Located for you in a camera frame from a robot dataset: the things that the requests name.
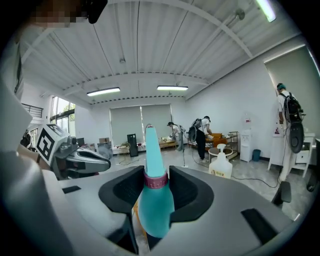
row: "fluorescent light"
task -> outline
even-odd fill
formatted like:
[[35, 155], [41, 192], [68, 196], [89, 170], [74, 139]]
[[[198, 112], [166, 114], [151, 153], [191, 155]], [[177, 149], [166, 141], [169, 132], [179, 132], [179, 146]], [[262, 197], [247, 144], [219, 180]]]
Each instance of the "fluorescent light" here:
[[110, 93], [116, 93], [116, 92], [120, 92], [119, 87], [90, 91], [90, 92], [87, 92], [86, 95], [92, 97], [92, 96], [97, 96], [97, 95], [101, 95], [101, 94], [110, 94]]
[[158, 85], [157, 89], [159, 91], [186, 91], [186, 90], [188, 90], [188, 87], [187, 86]]
[[260, 8], [262, 9], [264, 15], [266, 16], [266, 19], [268, 22], [273, 22], [276, 19], [276, 15], [274, 10], [272, 10], [272, 7], [268, 0], [256, 0]]

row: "railing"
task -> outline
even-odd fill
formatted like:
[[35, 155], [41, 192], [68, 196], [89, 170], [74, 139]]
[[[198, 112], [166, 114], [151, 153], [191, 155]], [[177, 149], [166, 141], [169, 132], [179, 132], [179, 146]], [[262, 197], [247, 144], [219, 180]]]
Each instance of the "railing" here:
[[28, 104], [23, 104], [23, 107], [26, 109], [26, 111], [28, 111], [30, 113], [30, 115], [33, 118], [42, 118], [42, 110], [44, 110], [41, 107], [37, 107], [37, 106], [31, 106]]

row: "black pants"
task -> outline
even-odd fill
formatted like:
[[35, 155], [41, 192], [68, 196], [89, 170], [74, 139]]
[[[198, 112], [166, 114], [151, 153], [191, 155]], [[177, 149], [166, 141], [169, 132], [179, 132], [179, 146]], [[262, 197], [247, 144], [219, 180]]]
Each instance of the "black pants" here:
[[198, 146], [198, 154], [201, 159], [205, 158], [205, 151], [206, 151], [206, 136], [202, 130], [196, 131], [196, 139], [195, 139], [197, 146]]

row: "ceiling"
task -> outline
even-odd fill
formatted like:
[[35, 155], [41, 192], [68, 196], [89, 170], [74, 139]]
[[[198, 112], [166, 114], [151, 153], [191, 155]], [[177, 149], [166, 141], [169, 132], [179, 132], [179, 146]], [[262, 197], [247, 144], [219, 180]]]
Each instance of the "ceiling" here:
[[[27, 83], [84, 107], [142, 97], [190, 98], [238, 66], [298, 35], [272, 1], [269, 23], [254, 0], [109, 0], [98, 22], [29, 27], [21, 40]], [[243, 9], [245, 18], [236, 17]], [[158, 91], [158, 85], [188, 86]], [[120, 92], [87, 96], [98, 89]]]

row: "blue trash bin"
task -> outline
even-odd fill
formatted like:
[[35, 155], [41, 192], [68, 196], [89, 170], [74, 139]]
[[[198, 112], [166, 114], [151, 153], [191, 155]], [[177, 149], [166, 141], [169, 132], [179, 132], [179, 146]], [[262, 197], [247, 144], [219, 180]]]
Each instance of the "blue trash bin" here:
[[260, 153], [261, 153], [260, 149], [255, 149], [252, 153], [252, 160], [255, 162], [258, 162], [260, 159]]

